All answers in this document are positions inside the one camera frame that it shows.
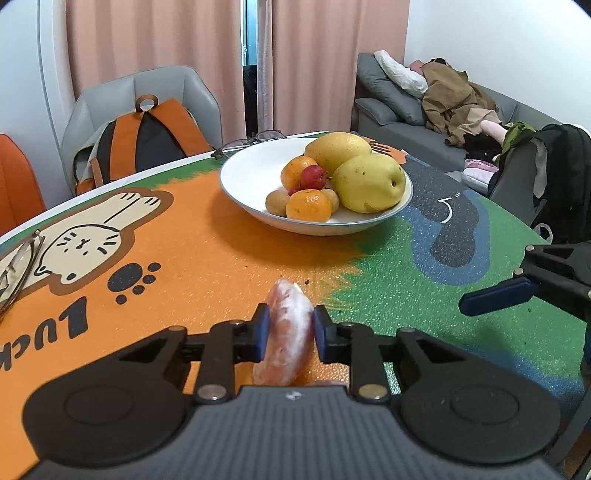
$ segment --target pink cushion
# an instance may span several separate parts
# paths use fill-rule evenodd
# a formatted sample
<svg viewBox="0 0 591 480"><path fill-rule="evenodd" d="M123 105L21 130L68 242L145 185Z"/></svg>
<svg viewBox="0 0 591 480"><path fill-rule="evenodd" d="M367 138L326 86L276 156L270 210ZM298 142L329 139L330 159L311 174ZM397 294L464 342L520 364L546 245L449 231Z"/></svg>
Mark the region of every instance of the pink cushion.
<svg viewBox="0 0 591 480"><path fill-rule="evenodd" d="M423 75L423 65L425 65L425 62L421 60L415 60L408 66L408 68L413 72L417 72L419 75Z"/></svg>

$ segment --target green cloth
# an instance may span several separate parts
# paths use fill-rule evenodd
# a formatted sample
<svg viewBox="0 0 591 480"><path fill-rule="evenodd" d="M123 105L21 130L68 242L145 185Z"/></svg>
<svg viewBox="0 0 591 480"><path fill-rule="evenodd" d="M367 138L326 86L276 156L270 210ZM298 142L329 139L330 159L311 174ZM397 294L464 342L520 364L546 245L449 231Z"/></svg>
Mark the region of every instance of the green cloth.
<svg viewBox="0 0 591 480"><path fill-rule="evenodd" d="M535 128L531 125L526 124L525 122L517 122L516 124L511 125L509 131L505 135L505 140L503 141L503 150L501 150L501 154L508 152L510 149L513 148L513 144L519 138L521 132L525 131L535 132Z"/></svg>

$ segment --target orange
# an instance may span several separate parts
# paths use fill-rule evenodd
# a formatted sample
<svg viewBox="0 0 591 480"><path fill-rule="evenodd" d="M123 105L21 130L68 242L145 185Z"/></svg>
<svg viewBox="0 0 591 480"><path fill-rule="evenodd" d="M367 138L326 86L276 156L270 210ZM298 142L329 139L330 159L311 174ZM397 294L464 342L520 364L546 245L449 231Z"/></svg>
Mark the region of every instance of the orange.
<svg viewBox="0 0 591 480"><path fill-rule="evenodd" d="M332 205L320 190L300 190L290 197L285 212L292 220L325 222L332 214Z"/></svg>
<svg viewBox="0 0 591 480"><path fill-rule="evenodd" d="M300 186L301 173L310 165L318 165L313 158L300 155L283 167L281 170L281 184L289 191Z"/></svg>

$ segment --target white bowl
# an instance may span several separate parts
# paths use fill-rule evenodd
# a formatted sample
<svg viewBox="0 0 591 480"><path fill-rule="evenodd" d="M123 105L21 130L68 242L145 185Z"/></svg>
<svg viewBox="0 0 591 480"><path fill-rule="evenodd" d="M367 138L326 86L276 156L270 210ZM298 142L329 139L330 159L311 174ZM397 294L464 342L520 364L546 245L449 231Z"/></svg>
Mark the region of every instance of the white bowl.
<svg viewBox="0 0 591 480"><path fill-rule="evenodd" d="M302 155L314 138L286 138L245 148L224 163L220 183L226 194L255 218L268 225L303 235L346 235L368 229L396 215L410 202L413 183L406 175L406 188L400 202L379 213L356 213L341 206L328 222L303 222L267 212L265 199L273 190L283 189L281 170L294 157Z"/></svg>

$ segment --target red fruit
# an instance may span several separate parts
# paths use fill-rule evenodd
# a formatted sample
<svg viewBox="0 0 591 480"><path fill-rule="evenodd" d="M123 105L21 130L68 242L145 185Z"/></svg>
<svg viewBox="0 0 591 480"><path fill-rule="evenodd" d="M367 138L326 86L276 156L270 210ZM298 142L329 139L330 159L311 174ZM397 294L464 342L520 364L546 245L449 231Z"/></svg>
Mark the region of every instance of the red fruit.
<svg viewBox="0 0 591 480"><path fill-rule="evenodd" d="M318 165L310 165L301 173L301 190L322 190L326 186L326 172Z"/></svg>

